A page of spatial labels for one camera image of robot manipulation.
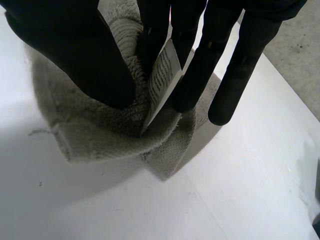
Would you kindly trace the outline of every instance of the terry cloth towel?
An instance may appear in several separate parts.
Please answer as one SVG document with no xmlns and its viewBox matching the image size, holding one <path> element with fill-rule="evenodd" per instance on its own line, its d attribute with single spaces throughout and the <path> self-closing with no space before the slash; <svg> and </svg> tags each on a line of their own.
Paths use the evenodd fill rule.
<svg viewBox="0 0 320 240">
<path fill-rule="evenodd" d="M 116 110 L 91 99 L 51 61 L 27 47 L 39 109 L 70 163 L 140 156 L 162 176 L 170 177 L 187 162 L 185 154 L 196 130 L 208 122 L 207 112 L 220 80 L 212 75 L 194 111 L 181 115 L 168 103 L 137 137 L 150 107 L 148 87 L 135 56 L 143 28 L 137 1 L 109 3 L 100 12 L 136 81 L 135 102 Z"/>
</svg>

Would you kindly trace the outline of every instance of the white surface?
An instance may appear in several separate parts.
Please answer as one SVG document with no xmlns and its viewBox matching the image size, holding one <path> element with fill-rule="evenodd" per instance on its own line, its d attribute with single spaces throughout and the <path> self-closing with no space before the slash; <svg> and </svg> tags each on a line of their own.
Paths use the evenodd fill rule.
<svg viewBox="0 0 320 240">
<path fill-rule="evenodd" d="M 217 67 L 221 77 L 235 26 Z M 262 56 L 232 121 L 161 182 L 136 159 L 70 165 L 0 14 L 2 240 L 315 240 L 320 123 Z"/>
</svg>

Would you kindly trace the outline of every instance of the gloved hand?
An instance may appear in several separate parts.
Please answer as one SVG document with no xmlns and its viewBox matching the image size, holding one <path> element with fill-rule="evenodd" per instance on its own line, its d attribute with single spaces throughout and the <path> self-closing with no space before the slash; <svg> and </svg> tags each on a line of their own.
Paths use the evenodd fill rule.
<svg viewBox="0 0 320 240">
<path fill-rule="evenodd" d="M 116 109 L 135 99 L 135 83 L 99 0 L 0 0 L 12 30 L 61 68 L 88 96 Z"/>
<path fill-rule="evenodd" d="M 236 110 L 264 48 L 276 36 L 282 21 L 294 18 L 306 1 L 208 0 L 199 47 L 195 51 L 183 79 L 172 94 L 174 108 L 180 113 L 186 113 L 196 106 L 225 50 L 232 27 L 238 20 L 242 10 L 245 9 L 246 12 L 241 23 L 238 43 L 208 112 L 209 120 L 213 124 L 219 126 L 227 124 Z M 163 24 L 162 27 L 157 27 L 157 29 L 154 26 L 158 26 L 157 23 L 159 23 L 160 19 L 163 18 L 161 21 L 165 22 L 164 19 L 169 18 L 168 6 L 170 4 L 167 3 L 167 6 L 164 7 L 165 10 L 162 10 L 160 5 L 154 6 L 155 1 L 153 0 L 138 0 L 138 4 L 141 19 L 146 29 L 143 31 L 141 38 L 154 38 L 149 42 L 141 40 L 141 42 L 147 42 L 147 44 L 140 44 L 141 48 L 145 46 L 143 50 L 138 48 L 138 53 L 139 51 L 142 52 L 140 55 L 142 62 L 148 60 L 145 65 L 148 65 L 147 68 L 150 69 L 163 45 L 162 42 L 167 33 L 165 29 L 167 29 L 168 22 L 166 22 L 166 25 Z M 185 8 L 187 5 L 188 3 L 183 1 L 180 7 Z M 150 10 L 152 9 L 150 6 L 157 9 L 157 11 Z M 197 19 L 200 16 L 199 14 L 201 14 L 202 8 L 192 8 Z M 176 38 L 177 35 L 174 34 L 175 15 L 173 10 L 172 7 L 172 38 Z M 181 25 L 183 26 L 186 23 L 186 19 L 190 17 L 190 13 L 186 14 L 183 12 L 179 17 L 182 19 Z M 157 34 L 161 35 L 161 37 L 157 37 L 161 39 L 158 42 L 156 39 Z M 188 46 L 192 47 L 193 41 L 189 41 Z M 178 56 L 188 57 L 186 53 L 179 54 L 180 49 L 177 47 L 178 44 L 174 46 L 177 48 Z M 179 60 L 183 67 L 186 58 L 179 57 Z"/>
</svg>

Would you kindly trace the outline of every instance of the gray floor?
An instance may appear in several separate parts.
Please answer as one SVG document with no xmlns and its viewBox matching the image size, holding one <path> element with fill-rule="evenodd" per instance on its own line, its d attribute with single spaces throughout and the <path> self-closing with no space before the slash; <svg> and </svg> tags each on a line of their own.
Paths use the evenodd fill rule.
<svg viewBox="0 0 320 240">
<path fill-rule="evenodd" d="M 264 54 L 320 120 L 320 0 L 285 21 Z"/>
</svg>

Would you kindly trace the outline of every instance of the gray towel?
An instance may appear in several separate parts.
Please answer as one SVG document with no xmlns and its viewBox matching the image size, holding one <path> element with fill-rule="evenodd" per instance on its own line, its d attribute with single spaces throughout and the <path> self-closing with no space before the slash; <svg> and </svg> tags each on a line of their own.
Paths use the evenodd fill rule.
<svg viewBox="0 0 320 240">
<path fill-rule="evenodd" d="M 207 112 L 220 80 L 212 75 L 189 114 L 175 112 L 168 102 L 148 130 L 137 137 L 150 107 L 148 87 L 135 56 L 142 30 L 137 2 L 118 1 L 100 11 L 136 81 L 135 102 L 125 110 L 116 110 L 89 98 L 51 61 L 27 47 L 40 111 L 70 163 L 141 156 L 163 176 L 170 177 L 187 162 L 184 156 L 196 130 L 208 122 Z"/>
</svg>

